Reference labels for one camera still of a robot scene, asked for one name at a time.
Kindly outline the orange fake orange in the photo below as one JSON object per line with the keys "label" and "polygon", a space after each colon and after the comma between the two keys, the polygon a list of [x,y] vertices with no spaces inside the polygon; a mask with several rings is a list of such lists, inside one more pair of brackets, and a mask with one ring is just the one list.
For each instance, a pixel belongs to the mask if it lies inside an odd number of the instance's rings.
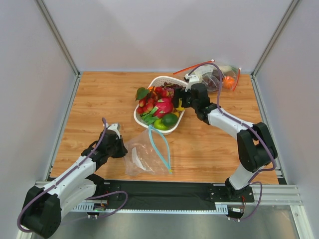
{"label": "orange fake orange", "polygon": [[148,87],[148,90],[149,90],[149,91],[155,91],[155,90],[156,90],[156,87],[155,87],[155,86]]}

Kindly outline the blue zip top bag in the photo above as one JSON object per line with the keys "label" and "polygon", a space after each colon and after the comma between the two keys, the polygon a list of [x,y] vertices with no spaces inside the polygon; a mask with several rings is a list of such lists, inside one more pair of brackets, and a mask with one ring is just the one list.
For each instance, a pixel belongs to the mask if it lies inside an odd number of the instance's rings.
{"label": "blue zip top bag", "polygon": [[149,126],[138,136],[124,143],[128,153],[124,156],[125,174],[172,174],[170,148],[165,136]]}

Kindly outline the fake lychee bunch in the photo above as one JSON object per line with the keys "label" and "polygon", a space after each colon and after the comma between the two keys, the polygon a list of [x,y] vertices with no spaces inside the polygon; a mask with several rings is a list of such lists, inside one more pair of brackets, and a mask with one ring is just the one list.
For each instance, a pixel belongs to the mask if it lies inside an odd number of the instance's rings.
{"label": "fake lychee bunch", "polygon": [[156,87],[155,91],[149,91],[144,87],[138,88],[135,96],[136,101],[138,101],[137,113],[140,115],[149,113],[155,106],[155,103],[163,98],[161,96],[162,90],[163,87],[160,86]]}

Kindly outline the pink fake grape bunch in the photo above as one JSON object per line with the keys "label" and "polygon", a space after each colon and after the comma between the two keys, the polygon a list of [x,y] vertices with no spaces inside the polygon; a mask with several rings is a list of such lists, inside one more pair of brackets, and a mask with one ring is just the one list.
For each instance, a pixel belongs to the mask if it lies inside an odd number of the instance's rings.
{"label": "pink fake grape bunch", "polygon": [[173,88],[163,88],[161,96],[164,98],[172,98],[174,96]]}

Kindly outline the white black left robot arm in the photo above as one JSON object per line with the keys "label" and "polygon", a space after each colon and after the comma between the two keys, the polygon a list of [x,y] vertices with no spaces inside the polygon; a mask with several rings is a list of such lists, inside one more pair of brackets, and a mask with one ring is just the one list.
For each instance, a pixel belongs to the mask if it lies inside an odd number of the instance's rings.
{"label": "white black left robot arm", "polygon": [[18,228],[47,239],[56,232],[62,219],[84,200],[114,195],[107,191],[104,179],[95,171],[108,158],[121,158],[127,152],[117,125],[104,129],[98,141],[90,144],[64,173],[43,187],[33,186],[28,190],[17,219]]}

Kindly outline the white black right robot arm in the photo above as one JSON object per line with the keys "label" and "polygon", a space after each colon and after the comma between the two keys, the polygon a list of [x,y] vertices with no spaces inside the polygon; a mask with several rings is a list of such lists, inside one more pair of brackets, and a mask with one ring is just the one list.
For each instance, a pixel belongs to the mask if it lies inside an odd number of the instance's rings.
{"label": "white black right robot arm", "polygon": [[249,185],[271,164],[276,168],[277,149],[269,128],[263,122],[251,123],[212,103],[206,87],[196,83],[189,89],[177,88],[172,99],[174,106],[193,108],[197,118],[228,133],[237,141],[240,165],[225,181],[222,199],[237,200],[247,192]]}

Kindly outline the pink fake dragon fruit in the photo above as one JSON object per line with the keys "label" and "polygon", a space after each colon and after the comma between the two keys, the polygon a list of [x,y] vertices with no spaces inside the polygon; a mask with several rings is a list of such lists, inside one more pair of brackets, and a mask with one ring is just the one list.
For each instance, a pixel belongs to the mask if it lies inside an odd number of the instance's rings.
{"label": "pink fake dragon fruit", "polygon": [[173,110],[173,103],[171,98],[161,98],[156,103],[153,109],[142,120],[146,125],[154,123],[156,120],[161,119],[166,114],[171,113]]}

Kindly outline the green fake apple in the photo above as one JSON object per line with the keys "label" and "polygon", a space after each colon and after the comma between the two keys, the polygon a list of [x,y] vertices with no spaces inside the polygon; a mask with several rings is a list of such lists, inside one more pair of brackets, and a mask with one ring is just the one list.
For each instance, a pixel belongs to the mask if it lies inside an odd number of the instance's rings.
{"label": "green fake apple", "polygon": [[169,127],[165,126],[164,123],[162,122],[162,119],[157,119],[154,122],[154,128],[158,129],[158,130],[168,130]]}

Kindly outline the red zip top bag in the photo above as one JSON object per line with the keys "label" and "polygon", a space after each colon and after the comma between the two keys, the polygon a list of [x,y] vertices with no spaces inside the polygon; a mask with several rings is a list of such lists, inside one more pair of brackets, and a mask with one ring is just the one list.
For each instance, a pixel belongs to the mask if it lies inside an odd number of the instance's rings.
{"label": "red zip top bag", "polygon": [[209,64],[210,62],[216,64],[221,70],[222,88],[234,91],[240,78],[241,68],[227,65],[213,59],[186,67],[182,70],[174,72],[173,75],[175,78],[188,82],[185,76],[186,74],[191,73],[199,78],[201,83],[206,86],[208,92],[217,92],[220,85],[219,72],[215,66]]}

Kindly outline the orange in red bag back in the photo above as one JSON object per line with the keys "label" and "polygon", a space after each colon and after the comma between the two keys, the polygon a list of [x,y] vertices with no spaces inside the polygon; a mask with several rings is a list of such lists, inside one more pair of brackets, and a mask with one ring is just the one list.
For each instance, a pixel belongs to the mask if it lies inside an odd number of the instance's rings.
{"label": "orange in red bag back", "polygon": [[225,76],[223,78],[223,87],[232,90],[236,84],[236,80],[231,76]]}

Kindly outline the dark red grape bunch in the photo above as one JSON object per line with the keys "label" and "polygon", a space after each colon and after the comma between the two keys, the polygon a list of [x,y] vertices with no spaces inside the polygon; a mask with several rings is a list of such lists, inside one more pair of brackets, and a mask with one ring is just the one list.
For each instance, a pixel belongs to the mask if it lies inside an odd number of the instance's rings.
{"label": "dark red grape bunch", "polygon": [[176,89],[176,88],[183,88],[183,85],[173,84],[173,83],[165,83],[163,86],[165,89]]}

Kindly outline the white perforated plastic basket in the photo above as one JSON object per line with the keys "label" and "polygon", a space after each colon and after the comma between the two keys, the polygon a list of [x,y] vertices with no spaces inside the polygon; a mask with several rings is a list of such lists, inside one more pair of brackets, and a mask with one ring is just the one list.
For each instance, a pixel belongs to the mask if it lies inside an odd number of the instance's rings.
{"label": "white perforated plastic basket", "polygon": [[[163,85],[165,82],[167,83],[172,83],[172,84],[177,84],[183,87],[187,86],[187,82],[183,81],[183,80],[179,80],[177,78],[173,78],[173,77],[169,77],[169,76],[158,76],[156,78],[154,78],[151,83],[149,84],[149,87],[157,87],[157,86],[161,86]],[[142,120],[142,117],[137,113],[137,108],[138,106],[136,106],[135,110],[134,110],[134,119],[135,121],[142,127],[144,128],[148,128],[148,125],[146,125],[144,123],[144,121]],[[179,125],[183,115],[184,115],[185,111],[180,111],[179,117],[178,117],[178,121],[174,126],[171,126],[168,130],[160,130],[159,131],[163,134],[163,135],[169,135],[171,134]]]}

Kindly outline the bagged dark grapes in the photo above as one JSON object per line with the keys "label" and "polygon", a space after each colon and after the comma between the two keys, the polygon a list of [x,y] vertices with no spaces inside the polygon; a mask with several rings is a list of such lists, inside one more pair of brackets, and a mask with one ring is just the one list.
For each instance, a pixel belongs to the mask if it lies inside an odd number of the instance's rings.
{"label": "bagged dark grapes", "polygon": [[202,75],[202,83],[206,86],[208,92],[216,92],[220,87],[220,77],[217,69]]}

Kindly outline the aluminium frame rail right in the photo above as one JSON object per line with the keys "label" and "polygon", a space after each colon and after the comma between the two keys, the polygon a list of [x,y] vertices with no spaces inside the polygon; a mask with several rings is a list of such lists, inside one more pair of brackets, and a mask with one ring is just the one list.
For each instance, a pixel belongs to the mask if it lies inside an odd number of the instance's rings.
{"label": "aluminium frame rail right", "polygon": [[297,56],[290,43],[293,21],[302,1],[291,0],[273,31],[252,77],[261,101],[262,118],[270,126],[278,150],[279,168],[282,178],[288,184],[295,184],[294,173],[298,170],[295,159],[296,142],[293,138],[296,127],[293,124],[298,109],[298,91],[301,83],[296,79]]}

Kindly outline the aluminium frame rail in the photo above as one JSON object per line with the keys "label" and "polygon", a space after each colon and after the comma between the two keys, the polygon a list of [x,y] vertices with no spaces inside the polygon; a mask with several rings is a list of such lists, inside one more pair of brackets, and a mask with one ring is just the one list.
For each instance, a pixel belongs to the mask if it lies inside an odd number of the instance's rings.
{"label": "aluminium frame rail", "polygon": [[41,14],[44,17],[47,26],[52,33],[55,42],[59,47],[59,54],[63,56],[64,59],[64,68],[68,70],[67,74],[63,74],[62,70],[55,68],[54,75],[60,81],[61,92],[64,93],[63,103],[61,108],[61,121],[60,126],[58,128],[57,137],[55,140],[55,150],[58,150],[61,140],[63,138],[64,129],[69,117],[69,113],[75,98],[75,93],[77,91],[79,85],[79,79],[81,77],[81,73],[75,65],[75,62],[54,22],[53,17],[50,14],[49,8],[44,0],[37,0],[37,6]]}
{"label": "aluminium frame rail", "polygon": [[298,91],[301,83],[296,79],[297,56],[290,43],[293,21],[302,1],[291,0],[273,31],[252,77],[261,101],[262,118],[270,126],[278,150],[279,168],[282,178],[288,184],[295,184],[294,173],[298,170],[295,159],[296,142],[293,138],[296,127],[293,124],[298,109]]}

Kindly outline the aluminium frame rail left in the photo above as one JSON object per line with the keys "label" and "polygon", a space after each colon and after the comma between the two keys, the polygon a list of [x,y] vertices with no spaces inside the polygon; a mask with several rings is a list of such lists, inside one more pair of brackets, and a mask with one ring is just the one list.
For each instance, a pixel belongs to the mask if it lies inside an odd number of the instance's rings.
{"label": "aluminium frame rail left", "polygon": [[75,93],[77,91],[79,85],[79,79],[81,77],[81,73],[75,65],[75,62],[54,22],[53,17],[50,14],[49,8],[44,0],[37,0],[37,6],[41,14],[44,17],[47,26],[52,33],[55,42],[59,47],[59,54],[63,56],[64,59],[64,68],[68,70],[67,74],[63,74],[62,70],[55,68],[54,75],[60,81],[61,92],[64,93],[63,103],[61,108],[61,121],[60,126],[58,128],[57,137],[55,140],[55,150],[58,150],[61,140],[63,138],[64,129],[69,117],[69,113],[75,98]]}

